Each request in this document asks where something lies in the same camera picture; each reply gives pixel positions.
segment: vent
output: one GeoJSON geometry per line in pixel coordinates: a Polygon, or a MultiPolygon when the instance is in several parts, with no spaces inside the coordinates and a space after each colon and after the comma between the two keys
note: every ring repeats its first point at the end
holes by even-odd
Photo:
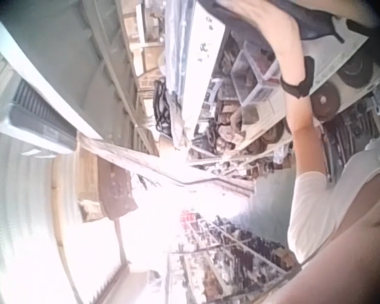
{"type": "Polygon", "coordinates": [[[21,80],[13,102],[27,110],[31,115],[45,121],[55,131],[63,132],[65,135],[76,138],[76,128],[49,106],[25,80],[21,80]]]}
{"type": "Polygon", "coordinates": [[[14,94],[3,95],[8,97],[1,113],[0,133],[55,153],[75,151],[76,128],[49,106],[25,80],[20,79],[14,94]]]}

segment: hand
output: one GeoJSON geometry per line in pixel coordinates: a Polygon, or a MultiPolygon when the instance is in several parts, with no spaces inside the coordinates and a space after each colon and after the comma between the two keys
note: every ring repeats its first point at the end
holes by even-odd
{"type": "Polygon", "coordinates": [[[217,0],[256,27],[272,46],[277,57],[301,49],[297,21],[268,0],[217,0]]]}

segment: warehouse aisle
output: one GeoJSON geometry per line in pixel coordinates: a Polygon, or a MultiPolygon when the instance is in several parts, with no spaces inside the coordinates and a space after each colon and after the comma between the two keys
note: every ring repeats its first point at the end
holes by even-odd
{"type": "Polygon", "coordinates": [[[276,170],[255,182],[255,193],[231,221],[252,233],[287,246],[295,168],[276,170]]]}

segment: brake disc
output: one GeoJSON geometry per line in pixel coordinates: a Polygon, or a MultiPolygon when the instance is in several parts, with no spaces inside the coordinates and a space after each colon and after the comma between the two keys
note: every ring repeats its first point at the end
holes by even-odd
{"type": "Polygon", "coordinates": [[[314,116],[323,122],[328,122],[337,114],[341,106],[338,88],[326,82],[311,95],[311,105],[314,116]]]}
{"type": "Polygon", "coordinates": [[[246,149],[251,155],[256,155],[266,151],[267,144],[263,142],[260,138],[253,141],[246,149]]]}
{"type": "Polygon", "coordinates": [[[276,144],[280,141],[280,138],[284,133],[284,124],[282,121],[271,127],[264,135],[262,135],[262,141],[265,144],[276,144]]]}

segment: person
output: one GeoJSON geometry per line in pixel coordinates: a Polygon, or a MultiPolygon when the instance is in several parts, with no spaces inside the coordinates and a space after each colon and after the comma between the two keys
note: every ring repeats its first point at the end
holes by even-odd
{"type": "MultiPolygon", "coordinates": [[[[217,2],[261,31],[283,82],[305,80],[294,18],[267,0],[217,2]]],[[[300,263],[314,258],[267,303],[380,303],[380,138],[351,158],[330,189],[310,98],[284,97],[296,157],[288,243],[300,263]]]]}

